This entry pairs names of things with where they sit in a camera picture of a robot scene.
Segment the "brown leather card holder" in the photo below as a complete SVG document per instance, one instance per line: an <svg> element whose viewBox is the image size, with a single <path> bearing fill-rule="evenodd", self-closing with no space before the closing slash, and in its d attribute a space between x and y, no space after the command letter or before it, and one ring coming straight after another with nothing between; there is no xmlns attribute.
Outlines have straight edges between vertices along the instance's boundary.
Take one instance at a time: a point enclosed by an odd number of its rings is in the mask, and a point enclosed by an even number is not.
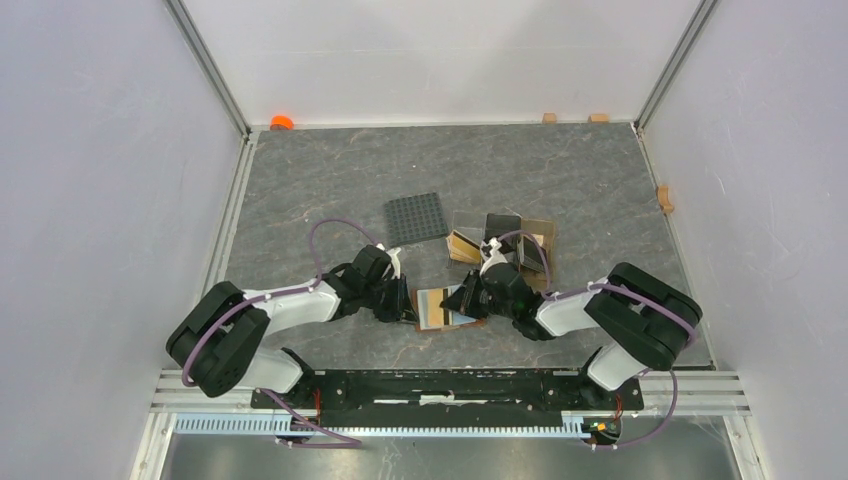
<svg viewBox="0 0 848 480"><path fill-rule="evenodd" d="M458 289L458 285L451 285L443 288L413 290L411 300L418 316L415 329L418 332L444 332L484 325L484 319L472 318L441 306L442 302Z"/></svg>

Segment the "gold credit card stack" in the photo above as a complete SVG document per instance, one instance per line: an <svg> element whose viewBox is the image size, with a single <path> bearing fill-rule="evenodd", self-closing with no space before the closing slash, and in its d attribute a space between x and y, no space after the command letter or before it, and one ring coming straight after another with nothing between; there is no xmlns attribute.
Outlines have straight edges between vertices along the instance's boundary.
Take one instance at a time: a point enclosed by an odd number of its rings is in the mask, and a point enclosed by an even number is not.
<svg viewBox="0 0 848 480"><path fill-rule="evenodd" d="M458 230L452 230L445 240L451 260L471 265L479 265L483 262L480 245L467 235Z"/></svg>

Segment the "dark grey studded baseplate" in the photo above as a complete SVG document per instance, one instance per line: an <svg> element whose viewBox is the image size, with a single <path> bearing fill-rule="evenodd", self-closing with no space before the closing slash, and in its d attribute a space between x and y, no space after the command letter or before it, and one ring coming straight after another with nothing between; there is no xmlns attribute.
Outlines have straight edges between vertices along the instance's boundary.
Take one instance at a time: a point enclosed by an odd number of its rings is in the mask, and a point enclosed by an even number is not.
<svg viewBox="0 0 848 480"><path fill-rule="evenodd" d="M383 205L388 245L400 247L444 238L449 234L436 192L390 200Z"/></svg>

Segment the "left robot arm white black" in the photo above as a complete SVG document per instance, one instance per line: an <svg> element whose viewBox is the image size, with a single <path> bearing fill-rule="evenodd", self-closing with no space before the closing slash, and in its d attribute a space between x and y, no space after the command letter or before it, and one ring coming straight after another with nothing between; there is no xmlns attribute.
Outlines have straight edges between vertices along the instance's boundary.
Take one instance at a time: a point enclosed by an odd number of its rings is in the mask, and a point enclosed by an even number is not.
<svg viewBox="0 0 848 480"><path fill-rule="evenodd" d="M265 340L363 309L386 323L411 314L398 248L367 245L353 261L320 278L278 290L242 290L219 282L173 331L165 350L181 367L185 385L209 398L236 387L268 388L288 406L302 407L314 394L306 366L288 350L265 346Z"/></svg>

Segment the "black credit card stack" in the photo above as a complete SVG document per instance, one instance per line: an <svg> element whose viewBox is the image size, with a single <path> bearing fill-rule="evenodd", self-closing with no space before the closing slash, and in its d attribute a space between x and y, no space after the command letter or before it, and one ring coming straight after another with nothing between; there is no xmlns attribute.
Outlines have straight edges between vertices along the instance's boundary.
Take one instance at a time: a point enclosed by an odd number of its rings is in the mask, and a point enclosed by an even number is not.
<svg viewBox="0 0 848 480"><path fill-rule="evenodd" d="M543 237L535 234L523 235L518 243L519 263L524 269L544 273L548 262Z"/></svg>

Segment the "curved wooden piece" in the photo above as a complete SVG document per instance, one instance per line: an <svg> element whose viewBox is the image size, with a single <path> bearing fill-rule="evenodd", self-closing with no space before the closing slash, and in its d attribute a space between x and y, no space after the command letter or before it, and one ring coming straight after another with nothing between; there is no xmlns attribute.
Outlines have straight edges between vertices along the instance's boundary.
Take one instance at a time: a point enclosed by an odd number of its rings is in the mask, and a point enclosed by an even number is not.
<svg viewBox="0 0 848 480"><path fill-rule="evenodd" d="M659 185L656 188L656 198L661 212L664 215L669 215L674 212L675 205L672 202L671 190L668 185Z"/></svg>

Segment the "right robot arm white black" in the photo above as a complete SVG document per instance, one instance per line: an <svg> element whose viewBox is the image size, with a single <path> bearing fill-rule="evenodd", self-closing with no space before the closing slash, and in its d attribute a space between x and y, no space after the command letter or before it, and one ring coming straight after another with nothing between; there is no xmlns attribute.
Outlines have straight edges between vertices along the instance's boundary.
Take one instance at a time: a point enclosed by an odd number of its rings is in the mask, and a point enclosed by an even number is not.
<svg viewBox="0 0 848 480"><path fill-rule="evenodd" d="M602 329L611 341L590 357L577 382L580 400L591 408L606 406L640 373L671 370L703 318L694 299L627 262L583 287L548 294L534 290L511 263L487 264L470 271L439 306L475 320L507 318L534 341Z"/></svg>

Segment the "orange round cap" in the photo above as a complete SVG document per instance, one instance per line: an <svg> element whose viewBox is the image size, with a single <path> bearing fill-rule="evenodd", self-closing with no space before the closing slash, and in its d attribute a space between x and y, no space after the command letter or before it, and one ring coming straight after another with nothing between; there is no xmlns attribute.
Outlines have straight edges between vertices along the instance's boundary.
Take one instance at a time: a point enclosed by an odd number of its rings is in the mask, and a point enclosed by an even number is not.
<svg viewBox="0 0 848 480"><path fill-rule="evenodd" d="M269 129L272 131L292 130L293 128L294 122L289 117L284 115L275 115L271 118L269 122Z"/></svg>

